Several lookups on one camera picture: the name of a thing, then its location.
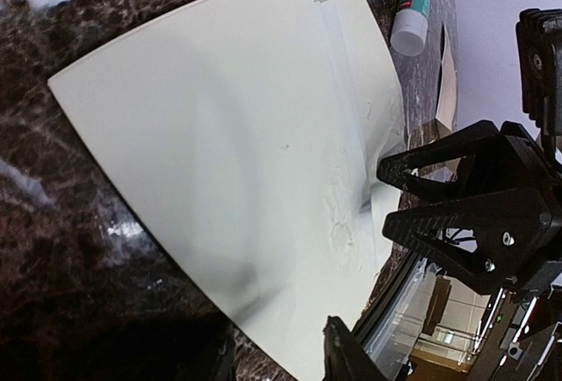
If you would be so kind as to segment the lined letter paper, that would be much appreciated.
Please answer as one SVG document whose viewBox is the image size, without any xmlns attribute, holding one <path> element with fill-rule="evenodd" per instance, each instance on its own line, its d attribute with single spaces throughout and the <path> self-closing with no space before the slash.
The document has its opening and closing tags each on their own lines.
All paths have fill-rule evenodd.
<svg viewBox="0 0 562 381">
<path fill-rule="evenodd" d="M 450 35 L 445 25 L 442 25 L 442 42 L 439 92 L 435 119 L 439 135 L 445 137 L 455 131 L 458 105 L 457 71 Z"/>
</svg>

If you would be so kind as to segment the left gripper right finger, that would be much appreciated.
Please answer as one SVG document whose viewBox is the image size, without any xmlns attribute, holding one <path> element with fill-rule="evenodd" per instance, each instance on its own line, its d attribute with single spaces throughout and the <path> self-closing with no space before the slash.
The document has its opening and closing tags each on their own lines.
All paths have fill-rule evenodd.
<svg viewBox="0 0 562 381">
<path fill-rule="evenodd" d="M 324 334 L 325 380 L 375 381 L 382 373 L 337 316 L 328 316 Z"/>
</svg>

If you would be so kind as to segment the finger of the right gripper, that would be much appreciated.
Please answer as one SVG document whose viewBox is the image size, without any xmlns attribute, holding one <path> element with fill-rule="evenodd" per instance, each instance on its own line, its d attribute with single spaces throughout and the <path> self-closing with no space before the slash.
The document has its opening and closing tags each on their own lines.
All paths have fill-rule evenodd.
<svg viewBox="0 0 562 381">
<path fill-rule="evenodd" d="M 504 287 L 520 296 L 516 278 L 508 273 L 512 255 L 504 245 L 506 230 L 515 226 L 508 216 L 510 198 L 461 198 L 392 212 L 383 235 L 442 267 L 480 295 Z"/>
<path fill-rule="evenodd" d="M 497 126 L 481 120 L 442 139 L 389 155 L 377 178 L 419 199 L 510 198 L 503 174 L 508 142 Z"/>
</svg>

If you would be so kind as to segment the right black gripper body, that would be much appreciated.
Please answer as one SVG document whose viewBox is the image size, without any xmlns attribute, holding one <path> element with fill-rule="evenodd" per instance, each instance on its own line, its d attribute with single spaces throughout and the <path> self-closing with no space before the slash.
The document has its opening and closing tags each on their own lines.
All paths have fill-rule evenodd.
<svg viewBox="0 0 562 381">
<path fill-rule="evenodd" d="M 561 172 L 524 127 L 504 122 L 501 134 L 514 150 L 508 175 L 520 191 L 508 202 L 515 226 L 506 230 L 504 245 L 509 275 L 520 293 L 541 293 L 561 272 Z"/>
</svg>

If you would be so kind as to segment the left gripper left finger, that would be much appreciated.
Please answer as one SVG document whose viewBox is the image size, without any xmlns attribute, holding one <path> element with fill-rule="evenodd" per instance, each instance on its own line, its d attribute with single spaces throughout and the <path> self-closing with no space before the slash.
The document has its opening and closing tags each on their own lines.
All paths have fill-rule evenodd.
<svg viewBox="0 0 562 381">
<path fill-rule="evenodd" d="M 231 336 L 215 338 L 210 346 L 208 357 L 208 380 L 235 380 L 234 340 Z"/>
</svg>

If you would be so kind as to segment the cream paper envelope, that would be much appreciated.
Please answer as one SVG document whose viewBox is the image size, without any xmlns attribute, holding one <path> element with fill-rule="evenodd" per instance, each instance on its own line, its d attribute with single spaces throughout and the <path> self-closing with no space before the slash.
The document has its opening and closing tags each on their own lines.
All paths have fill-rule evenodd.
<svg viewBox="0 0 562 381">
<path fill-rule="evenodd" d="M 299 380 L 323 376 L 392 244 L 400 82 L 366 0 L 198 0 L 48 82 L 81 140 L 197 287 Z"/>
</svg>

